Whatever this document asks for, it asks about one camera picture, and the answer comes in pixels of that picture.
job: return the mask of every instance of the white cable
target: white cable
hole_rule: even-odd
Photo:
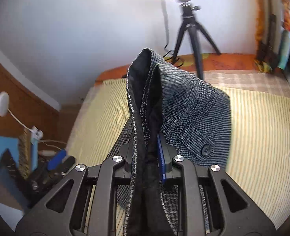
[[[31,129],[29,129],[26,125],[24,125],[22,122],[20,122],[14,115],[13,115],[13,113],[11,112],[11,110],[9,110],[8,109],[8,111],[9,111],[9,113],[11,114],[11,116],[16,120],[16,121],[18,121],[22,126],[24,126],[26,129],[28,129],[28,130],[30,130],[31,132],[32,132],[32,130]]]
[[[42,142],[56,142],[56,143],[61,143],[61,144],[67,144],[66,142],[63,142],[63,141],[57,141],[57,140],[52,140],[52,139],[43,139],[43,140],[40,140],[39,143],[42,143]]]
[[[47,146],[49,146],[49,147],[55,147],[55,148],[57,148],[57,149],[60,149],[61,150],[61,148],[59,148],[59,147],[57,147],[57,146],[55,146],[55,145],[48,145],[47,143],[45,143],[45,142],[42,142],[43,144],[45,144],[45,145],[47,145]]]

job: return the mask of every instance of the tripod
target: tripod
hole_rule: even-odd
[[[203,77],[203,61],[202,61],[202,55],[201,55],[201,47],[200,47],[200,42],[197,37],[197,31],[201,31],[202,34],[206,37],[206,39],[209,41],[209,43],[214,47],[217,55],[220,55],[221,52],[217,48],[215,42],[213,39],[209,36],[205,28],[196,21],[195,16],[193,14],[193,11],[198,11],[200,9],[199,6],[194,6],[191,7],[191,4],[189,3],[190,0],[178,0],[181,2],[181,8],[183,11],[182,14],[182,25],[180,26],[179,33],[178,33],[178,38],[177,42],[175,45],[174,49],[174,54],[172,57],[172,63],[175,63],[175,59],[178,55],[182,40],[183,40],[183,35],[185,30],[188,30],[190,39],[191,39],[191,45],[192,45],[192,50],[193,50],[193,55],[195,59],[195,66],[196,66],[196,73],[197,77],[200,78],[201,80],[204,79]]]

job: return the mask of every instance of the tripod leg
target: tripod leg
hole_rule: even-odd
[[[195,58],[195,66],[196,66],[197,77],[200,78],[201,80],[203,80],[204,79],[204,76],[203,76],[203,61],[202,61],[200,42],[199,42],[199,40],[197,38],[196,26],[190,24],[187,27],[187,30],[189,32],[190,39],[191,39],[193,55],[194,55],[194,58]]]
[[[202,32],[202,34],[206,37],[206,39],[209,41],[209,43],[213,46],[213,48],[215,49],[217,55],[219,56],[221,54],[221,52],[219,51],[219,49],[217,48],[215,42],[213,41],[213,39],[210,37],[210,35],[208,34],[208,32],[206,31],[206,29],[198,22],[196,23],[196,27],[198,30],[200,30]]]
[[[172,63],[175,62],[175,59],[178,55],[182,40],[183,40],[183,35],[184,35],[184,31],[186,28],[186,24],[184,22],[182,22],[182,25],[180,26],[179,32],[178,32],[178,38],[177,38],[177,42],[175,44],[175,48],[174,48],[174,53],[172,56]]]

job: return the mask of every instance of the black cable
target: black cable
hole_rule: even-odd
[[[169,53],[172,52],[172,56],[171,58],[168,58],[166,59],[166,61],[172,59],[173,57],[173,54],[174,54],[174,51],[173,50],[167,50],[167,46],[169,45],[169,40],[170,40],[170,33],[169,33],[169,23],[168,23],[168,13],[167,13],[167,8],[166,8],[166,0],[161,0],[161,8],[162,8],[162,11],[163,11],[163,22],[164,22],[164,26],[165,26],[165,33],[166,33],[166,46],[163,48],[165,51],[166,51],[166,54],[163,55],[163,57],[166,57]],[[177,59],[171,64],[175,64],[177,63],[178,61],[181,61],[182,64],[180,64],[179,66],[176,66],[176,67],[181,67],[183,66],[184,64],[184,60],[180,57],[177,57]]]

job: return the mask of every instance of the yellow striped sheet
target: yellow striped sheet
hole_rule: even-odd
[[[290,214],[290,98],[218,87],[231,99],[227,173],[278,228]],[[69,155],[87,166],[103,162],[128,117],[126,80],[107,80],[75,123]],[[117,205],[117,235],[124,210]]]

